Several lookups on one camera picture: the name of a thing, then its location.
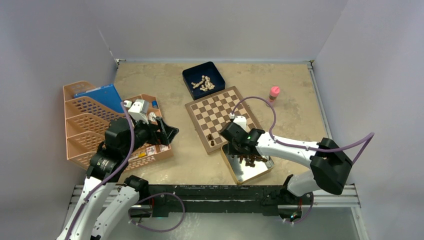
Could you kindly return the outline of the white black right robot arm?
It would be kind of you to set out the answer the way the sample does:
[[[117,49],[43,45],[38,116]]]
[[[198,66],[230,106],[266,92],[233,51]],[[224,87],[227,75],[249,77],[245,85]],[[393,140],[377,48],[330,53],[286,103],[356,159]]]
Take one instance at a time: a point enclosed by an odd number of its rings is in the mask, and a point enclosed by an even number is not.
[[[286,179],[280,196],[288,204],[316,190],[341,195],[353,166],[338,145],[325,137],[320,142],[293,140],[257,128],[247,132],[233,121],[219,134],[227,140],[230,155],[277,157],[308,168]]]

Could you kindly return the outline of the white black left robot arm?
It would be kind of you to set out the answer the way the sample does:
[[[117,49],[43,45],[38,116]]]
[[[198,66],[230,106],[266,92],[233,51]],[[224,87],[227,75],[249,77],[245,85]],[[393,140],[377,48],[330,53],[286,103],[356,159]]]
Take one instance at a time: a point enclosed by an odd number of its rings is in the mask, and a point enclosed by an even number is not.
[[[59,240],[104,240],[132,205],[142,205],[153,197],[147,180],[130,176],[115,200],[103,208],[134,151],[144,144],[168,146],[179,133],[161,117],[155,120],[151,123],[123,117],[109,123],[104,141],[89,161],[82,194]]]

